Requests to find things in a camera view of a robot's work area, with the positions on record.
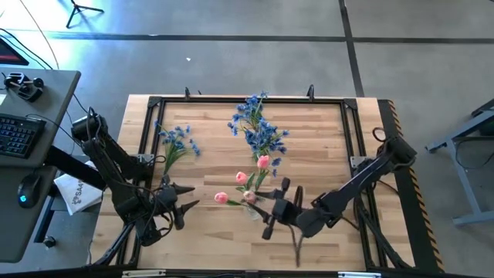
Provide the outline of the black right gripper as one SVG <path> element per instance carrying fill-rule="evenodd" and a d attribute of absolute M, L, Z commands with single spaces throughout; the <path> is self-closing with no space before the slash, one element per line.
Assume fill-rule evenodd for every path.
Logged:
<path fill-rule="evenodd" d="M 281 183 L 281 189 L 273 189 L 270 192 L 255 192 L 255 195 L 258 197 L 275 201 L 271 214 L 254 204 L 247 204 L 247 206 L 259 215 L 262 221 L 267 224 L 267 227 L 262 234 L 263 239 L 271 239 L 275 222 L 279 222 L 283 225 L 295 225 L 296 217 L 303 210 L 303 188 L 301 186 L 296 188 L 292 201 L 285 199 L 285 194 L 289 189 L 290 182 L 289 178 L 284 178 Z"/>

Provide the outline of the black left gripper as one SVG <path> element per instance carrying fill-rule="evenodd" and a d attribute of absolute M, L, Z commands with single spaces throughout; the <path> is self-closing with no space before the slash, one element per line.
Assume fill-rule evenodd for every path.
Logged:
<path fill-rule="evenodd" d="M 177 206 L 178 196 L 184 193 L 194 191 L 194 187 L 181 186 L 171 183 L 168 175 L 161 178 L 160 186 L 157 188 L 157 211 L 160 214 L 171 213 L 174 227 L 176 230 L 184 228 L 184 215 L 186 212 L 197 205 L 200 201 L 195 200 L 180 206 Z"/>

